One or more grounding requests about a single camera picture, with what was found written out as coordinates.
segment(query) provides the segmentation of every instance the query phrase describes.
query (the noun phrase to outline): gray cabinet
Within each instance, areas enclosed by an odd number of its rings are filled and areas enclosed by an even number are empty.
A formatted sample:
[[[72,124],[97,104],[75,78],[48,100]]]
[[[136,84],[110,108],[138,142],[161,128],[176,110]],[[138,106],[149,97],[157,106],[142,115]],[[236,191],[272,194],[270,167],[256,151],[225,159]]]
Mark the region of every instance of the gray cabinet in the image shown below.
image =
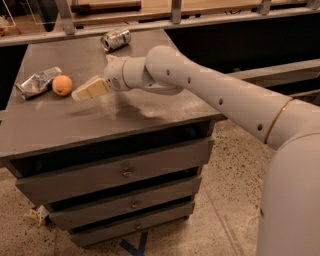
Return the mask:
[[[132,36],[120,56],[172,44],[161,30]],[[79,86],[88,74],[103,76],[105,64],[100,38],[29,45],[17,79],[54,65]],[[25,101],[14,89],[0,126],[0,162],[75,244],[89,246],[189,216],[214,123],[223,118],[188,91],[75,102],[53,92]]]

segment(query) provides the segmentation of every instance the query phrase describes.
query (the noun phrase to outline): aluminum can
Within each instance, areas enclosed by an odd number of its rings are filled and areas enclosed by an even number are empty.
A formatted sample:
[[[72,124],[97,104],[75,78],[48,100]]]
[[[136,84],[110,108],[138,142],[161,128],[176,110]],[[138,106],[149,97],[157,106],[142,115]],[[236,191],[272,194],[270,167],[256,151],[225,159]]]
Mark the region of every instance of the aluminum can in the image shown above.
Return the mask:
[[[116,29],[101,37],[102,47],[107,52],[127,45],[130,41],[131,34],[128,29]]]

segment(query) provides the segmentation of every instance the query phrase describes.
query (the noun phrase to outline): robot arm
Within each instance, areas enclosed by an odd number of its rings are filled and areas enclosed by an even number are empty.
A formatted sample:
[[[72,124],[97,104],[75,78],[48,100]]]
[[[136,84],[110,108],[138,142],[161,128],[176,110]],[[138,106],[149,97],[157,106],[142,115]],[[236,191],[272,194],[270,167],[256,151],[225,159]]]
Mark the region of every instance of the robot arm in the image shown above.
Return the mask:
[[[105,78],[115,90],[187,89],[274,149],[319,124],[318,107],[200,66],[168,46],[146,57],[109,59]]]
[[[202,67],[167,46],[110,61],[105,78],[115,90],[187,89],[277,149],[262,193],[257,255],[320,255],[319,107]]]

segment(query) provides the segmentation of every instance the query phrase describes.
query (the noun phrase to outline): concrete floor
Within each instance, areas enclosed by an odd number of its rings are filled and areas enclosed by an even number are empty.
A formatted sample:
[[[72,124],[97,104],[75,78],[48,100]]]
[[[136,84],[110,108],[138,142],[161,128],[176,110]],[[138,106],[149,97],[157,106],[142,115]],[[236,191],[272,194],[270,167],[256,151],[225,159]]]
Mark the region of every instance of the concrete floor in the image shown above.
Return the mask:
[[[255,255],[261,188],[273,151],[229,120],[216,124],[213,137],[194,213],[149,230],[144,254],[124,249],[125,243],[138,249],[140,233],[82,249],[53,224],[38,228],[22,216],[32,204],[0,167],[0,256]]]

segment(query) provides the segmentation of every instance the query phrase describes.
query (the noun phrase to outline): cabinet top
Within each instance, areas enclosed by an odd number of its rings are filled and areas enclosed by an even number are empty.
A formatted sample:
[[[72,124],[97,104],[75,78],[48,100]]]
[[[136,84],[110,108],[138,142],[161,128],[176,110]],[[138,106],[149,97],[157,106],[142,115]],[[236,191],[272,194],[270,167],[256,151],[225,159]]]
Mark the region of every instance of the cabinet top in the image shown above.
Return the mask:
[[[159,44],[173,46],[163,30],[136,32],[132,33],[130,45],[113,54],[145,56]],[[100,37],[29,45],[17,81],[58,66],[76,88],[92,76],[103,77],[105,65]],[[60,97],[53,91],[25,101],[14,88],[0,126],[0,158],[33,155],[209,118],[223,116],[186,90],[175,96],[132,90],[76,102],[71,96]]]

